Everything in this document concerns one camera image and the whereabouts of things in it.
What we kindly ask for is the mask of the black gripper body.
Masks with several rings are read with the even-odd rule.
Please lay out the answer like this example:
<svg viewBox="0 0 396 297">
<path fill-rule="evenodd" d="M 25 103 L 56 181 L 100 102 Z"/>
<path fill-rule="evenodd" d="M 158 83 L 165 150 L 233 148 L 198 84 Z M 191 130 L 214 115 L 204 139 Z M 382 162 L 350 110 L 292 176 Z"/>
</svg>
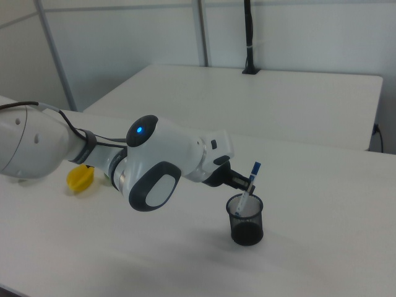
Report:
<svg viewBox="0 0 396 297">
<path fill-rule="evenodd" d="M 222 184 L 236 188 L 236 184 L 233 181 L 235 178 L 235 172 L 231 169 L 231 164 L 226 161 L 224 164 L 219 166 L 206 180 L 204 184 L 210 187 L 218 187 Z"/>
</svg>

